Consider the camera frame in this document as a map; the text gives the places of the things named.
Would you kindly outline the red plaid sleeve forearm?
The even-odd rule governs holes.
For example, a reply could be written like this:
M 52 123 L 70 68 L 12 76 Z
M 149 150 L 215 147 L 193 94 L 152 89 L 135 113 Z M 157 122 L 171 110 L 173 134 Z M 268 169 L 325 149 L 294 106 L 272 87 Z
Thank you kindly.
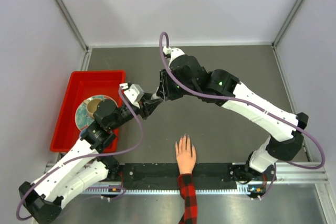
M 180 196 L 184 200 L 184 212 L 179 221 L 182 224 L 197 224 L 198 206 L 192 174 L 182 174 L 177 179 Z

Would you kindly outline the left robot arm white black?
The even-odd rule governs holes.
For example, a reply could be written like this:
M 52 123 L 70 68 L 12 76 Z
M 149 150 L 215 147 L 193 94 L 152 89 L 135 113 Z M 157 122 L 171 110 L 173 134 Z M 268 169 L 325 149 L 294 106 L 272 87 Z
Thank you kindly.
M 126 150 L 106 153 L 105 149 L 117 137 L 114 130 L 135 119 L 144 135 L 140 119 L 147 119 L 167 99 L 160 91 L 145 93 L 135 84 L 120 88 L 118 93 L 123 106 L 117 106 L 111 99 L 100 101 L 93 122 L 68 153 L 46 174 L 19 187 L 21 200 L 16 210 L 17 219 L 23 220 L 20 209 L 25 207 L 38 223 L 52 223 L 70 201 L 90 186 L 117 178 L 119 165 L 115 156 L 133 151 L 140 142 Z

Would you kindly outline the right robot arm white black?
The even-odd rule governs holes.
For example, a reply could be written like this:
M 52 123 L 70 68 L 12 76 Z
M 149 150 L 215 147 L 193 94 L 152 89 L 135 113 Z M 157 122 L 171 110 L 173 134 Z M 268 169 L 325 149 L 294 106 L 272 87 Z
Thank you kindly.
M 163 47 L 160 54 L 164 69 L 160 71 L 158 97 L 173 101 L 192 95 L 240 114 L 269 133 L 265 143 L 249 154 L 242 180 L 258 179 L 277 161 L 291 163 L 302 149 L 307 114 L 276 107 L 225 70 L 206 71 L 194 56 L 179 48 Z

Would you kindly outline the mannequin hand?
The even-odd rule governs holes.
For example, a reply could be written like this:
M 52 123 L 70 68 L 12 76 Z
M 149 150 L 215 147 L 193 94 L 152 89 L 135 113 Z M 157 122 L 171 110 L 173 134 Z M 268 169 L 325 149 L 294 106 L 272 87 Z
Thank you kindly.
M 183 135 L 175 143 L 175 153 L 180 175 L 191 174 L 196 164 L 196 149 L 189 136 Z

